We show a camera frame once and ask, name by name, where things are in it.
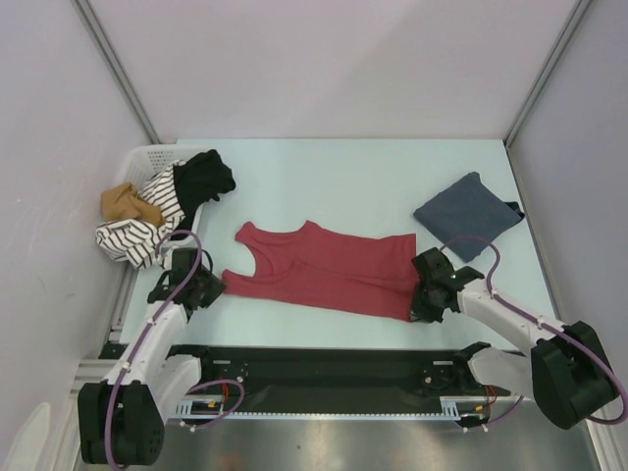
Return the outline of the red tank top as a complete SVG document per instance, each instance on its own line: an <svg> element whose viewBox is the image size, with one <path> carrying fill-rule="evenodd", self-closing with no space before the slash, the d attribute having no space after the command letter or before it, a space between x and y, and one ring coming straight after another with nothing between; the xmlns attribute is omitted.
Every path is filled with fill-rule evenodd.
<svg viewBox="0 0 628 471"><path fill-rule="evenodd" d="M290 233L245 223L235 240L254 274L226 270L226 293L408 322L418 277L416 235L344 235L307 221Z"/></svg>

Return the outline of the blue grey tank top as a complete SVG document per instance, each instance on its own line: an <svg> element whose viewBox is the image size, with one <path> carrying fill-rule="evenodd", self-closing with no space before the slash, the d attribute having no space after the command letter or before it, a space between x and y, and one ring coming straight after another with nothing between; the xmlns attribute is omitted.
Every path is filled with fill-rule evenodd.
<svg viewBox="0 0 628 471"><path fill-rule="evenodd" d="M474 260L525 218L519 203L499 199L471 172L413 212L414 219L463 262Z"/></svg>

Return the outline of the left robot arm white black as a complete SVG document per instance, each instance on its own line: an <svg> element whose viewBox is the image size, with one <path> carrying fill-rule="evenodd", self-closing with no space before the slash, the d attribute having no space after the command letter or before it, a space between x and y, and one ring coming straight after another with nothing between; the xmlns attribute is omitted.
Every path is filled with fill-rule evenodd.
<svg viewBox="0 0 628 471"><path fill-rule="evenodd" d="M226 286L213 273L209 252L177 248L148 294L143 326L100 380L78 391L79 449L88 464L153 464L165 426L190 389L203 393L216 367L198 347L174 352L192 314L209 307Z"/></svg>

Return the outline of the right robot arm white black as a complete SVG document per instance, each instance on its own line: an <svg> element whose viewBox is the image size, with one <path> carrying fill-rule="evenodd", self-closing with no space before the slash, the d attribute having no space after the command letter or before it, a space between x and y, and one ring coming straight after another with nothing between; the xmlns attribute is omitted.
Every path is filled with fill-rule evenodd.
<svg viewBox="0 0 628 471"><path fill-rule="evenodd" d="M492 275L469 266L456 269L436 247L412 264L418 274L412 320L440 322L451 311L484 324L516 348L507 352L478 341L460 350L452 380L461 392L492 386L529 398L563 430L595 421L597 411L627 399L588 324L563 324L526 311L495 288Z"/></svg>

